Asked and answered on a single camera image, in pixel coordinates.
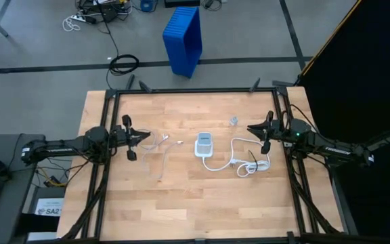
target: blue plastic crate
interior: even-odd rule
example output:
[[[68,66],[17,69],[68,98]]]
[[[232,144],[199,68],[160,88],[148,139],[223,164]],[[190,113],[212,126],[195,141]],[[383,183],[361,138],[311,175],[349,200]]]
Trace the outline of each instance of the blue plastic crate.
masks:
[[[202,53],[199,9],[178,7],[163,31],[163,42],[173,72],[192,77]]]

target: wooden tabletop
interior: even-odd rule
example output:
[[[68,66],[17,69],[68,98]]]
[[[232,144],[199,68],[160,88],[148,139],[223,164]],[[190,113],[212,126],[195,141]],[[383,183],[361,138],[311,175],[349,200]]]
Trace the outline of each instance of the wooden tabletop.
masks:
[[[302,87],[288,88],[288,96],[291,104],[312,119]],[[104,91],[88,92],[79,135],[100,124],[103,102]],[[213,135],[213,157],[206,160],[212,168],[230,160],[232,138],[257,140],[246,126],[261,123],[269,110],[275,111],[271,93],[139,94],[124,95],[119,102],[118,124],[122,123],[121,116],[128,114],[134,129],[153,131],[158,141],[163,134],[169,139],[147,154],[146,164],[141,160],[146,150],[140,147],[136,148],[138,161],[127,160],[126,148],[120,148],[112,158],[102,241],[284,237],[287,231],[299,234],[284,151],[279,142],[272,141],[270,168],[247,178],[239,178],[236,168],[231,167],[208,171],[201,159],[194,156],[194,142],[201,131]],[[292,111],[296,118],[303,118],[297,110]],[[229,124],[233,116],[238,118],[237,126]],[[142,145],[151,146],[152,139],[150,136]],[[168,150],[164,175],[158,180],[155,175],[162,170],[163,153],[178,140],[184,143]],[[234,158],[253,161],[248,154],[251,150],[257,160],[265,160],[260,148],[257,144],[235,141]],[[72,166],[82,163],[81,159],[75,159]],[[335,228],[342,230],[326,169],[311,159],[305,159],[305,166],[314,203]],[[66,190],[59,237],[84,209],[91,168],[88,164],[82,169]],[[305,208],[303,212],[310,230]],[[94,223],[91,221],[90,235]]]

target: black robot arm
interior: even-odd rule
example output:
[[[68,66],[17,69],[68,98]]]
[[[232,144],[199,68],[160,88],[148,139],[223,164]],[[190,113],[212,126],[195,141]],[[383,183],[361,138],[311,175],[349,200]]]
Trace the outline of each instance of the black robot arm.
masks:
[[[21,159],[25,164],[38,163],[48,157],[82,156],[92,163],[105,163],[110,150],[119,146],[128,146],[127,158],[136,160],[132,147],[147,138],[149,132],[135,131],[131,128],[131,119],[123,116],[123,129],[117,125],[111,132],[105,127],[97,126],[88,130],[84,136],[73,140],[33,140],[22,148]]]
[[[264,122],[258,125],[248,125],[248,131],[264,141],[262,154],[270,150],[269,140],[288,142],[293,154],[303,158],[313,153],[325,157],[335,157],[339,162],[356,161],[363,165],[371,165],[374,161],[371,152],[360,144],[350,144],[325,138],[311,130],[311,126],[300,119],[290,119],[287,125],[281,119],[273,119],[274,113],[269,111]]]

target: black curtain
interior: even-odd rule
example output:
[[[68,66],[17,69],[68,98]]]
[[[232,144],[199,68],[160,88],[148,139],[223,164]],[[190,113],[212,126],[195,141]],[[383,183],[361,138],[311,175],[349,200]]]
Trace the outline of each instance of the black curtain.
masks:
[[[390,1],[363,0],[299,85],[329,138],[366,142],[390,129]]]
[[[337,173],[359,234],[390,237],[390,144],[374,151],[374,161],[369,168],[348,163]]]
[[[301,74],[326,137],[367,142],[390,130],[390,1],[363,0]],[[349,163],[338,178],[360,235],[390,237],[390,143],[374,166]]]

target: white power adapter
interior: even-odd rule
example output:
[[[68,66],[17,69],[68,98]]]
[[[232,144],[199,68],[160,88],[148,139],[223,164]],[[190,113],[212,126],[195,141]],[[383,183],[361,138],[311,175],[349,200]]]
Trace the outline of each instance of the white power adapter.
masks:
[[[213,156],[213,140],[211,133],[200,132],[198,133],[198,139],[195,141],[195,156],[201,158],[207,158]]]

